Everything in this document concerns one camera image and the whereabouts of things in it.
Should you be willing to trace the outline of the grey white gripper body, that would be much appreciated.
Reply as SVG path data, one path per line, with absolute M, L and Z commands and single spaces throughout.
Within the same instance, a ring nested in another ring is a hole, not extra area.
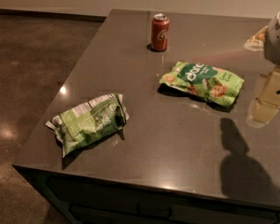
M 280 65 L 280 10 L 270 21 L 264 42 L 265 59 Z

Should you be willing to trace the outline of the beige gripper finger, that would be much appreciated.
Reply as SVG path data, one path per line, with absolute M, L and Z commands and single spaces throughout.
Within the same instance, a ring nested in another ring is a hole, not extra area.
M 280 110 L 280 66 L 268 75 L 261 75 L 259 92 L 251 103 L 252 120 L 267 124 Z

